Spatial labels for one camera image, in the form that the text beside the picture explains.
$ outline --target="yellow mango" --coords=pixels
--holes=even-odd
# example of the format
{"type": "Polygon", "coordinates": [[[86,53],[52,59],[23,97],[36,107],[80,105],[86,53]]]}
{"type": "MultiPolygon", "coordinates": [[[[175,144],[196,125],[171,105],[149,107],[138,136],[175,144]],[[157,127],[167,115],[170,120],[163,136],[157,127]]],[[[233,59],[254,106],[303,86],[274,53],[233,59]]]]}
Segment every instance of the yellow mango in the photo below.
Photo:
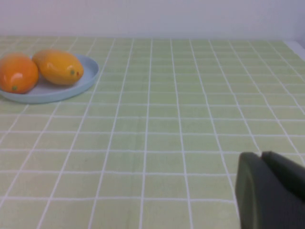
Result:
{"type": "Polygon", "coordinates": [[[58,85],[72,85],[84,74],[81,62],[73,54],[60,50],[41,50],[32,60],[41,75],[49,82],[58,85]]]}

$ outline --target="plate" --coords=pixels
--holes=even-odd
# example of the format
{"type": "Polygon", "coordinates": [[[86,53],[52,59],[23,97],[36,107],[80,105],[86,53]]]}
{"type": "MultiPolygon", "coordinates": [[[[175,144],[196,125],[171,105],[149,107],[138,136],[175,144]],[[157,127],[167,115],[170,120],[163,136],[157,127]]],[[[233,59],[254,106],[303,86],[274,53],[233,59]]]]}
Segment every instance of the plate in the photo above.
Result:
{"type": "Polygon", "coordinates": [[[46,104],[69,99],[87,91],[94,85],[97,79],[99,65],[88,56],[79,54],[76,54],[75,56],[83,65],[84,74],[74,85],[54,85],[40,76],[36,87],[26,94],[14,94],[2,90],[0,90],[0,94],[9,100],[23,104],[46,104]]]}

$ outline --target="orange mango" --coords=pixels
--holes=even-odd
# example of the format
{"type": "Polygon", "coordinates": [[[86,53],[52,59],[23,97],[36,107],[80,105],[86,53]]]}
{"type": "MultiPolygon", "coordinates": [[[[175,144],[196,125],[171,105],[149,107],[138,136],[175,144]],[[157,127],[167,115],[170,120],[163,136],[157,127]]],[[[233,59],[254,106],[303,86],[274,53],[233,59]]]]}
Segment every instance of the orange mango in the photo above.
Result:
{"type": "Polygon", "coordinates": [[[72,85],[84,74],[81,62],[73,54],[60,50],[41,50],[32,60],[37,64],[41,75],[57,85],[72,85]]]}
{"type": "Polygon", "coordinates": [[[36,64],[23,53],[15,52],[0,60],[0,89],[15,94],[32,90],[39,80],[36,64]]]}

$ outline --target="black object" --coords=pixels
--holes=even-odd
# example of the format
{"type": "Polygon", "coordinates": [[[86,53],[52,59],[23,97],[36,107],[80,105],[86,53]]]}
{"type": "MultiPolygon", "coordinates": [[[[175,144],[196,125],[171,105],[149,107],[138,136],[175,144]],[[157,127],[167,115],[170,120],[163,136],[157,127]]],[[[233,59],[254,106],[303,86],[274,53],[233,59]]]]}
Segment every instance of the black object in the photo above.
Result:
{"type": "Polygon", "coordinates": [[[305,168],[284,156],[241,153],[235,194],[242,229],[305,229],[305,168]]]}

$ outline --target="white wall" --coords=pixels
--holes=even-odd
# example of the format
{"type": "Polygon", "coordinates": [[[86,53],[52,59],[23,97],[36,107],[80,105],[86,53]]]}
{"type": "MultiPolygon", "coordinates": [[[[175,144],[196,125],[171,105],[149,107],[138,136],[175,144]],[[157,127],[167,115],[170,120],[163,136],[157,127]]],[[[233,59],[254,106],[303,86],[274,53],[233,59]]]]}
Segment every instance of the white wall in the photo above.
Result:
{"type": "Polygon", "coordinates": [[[11,0],[0,33],[297,40],[304,0],[11,0]]]}

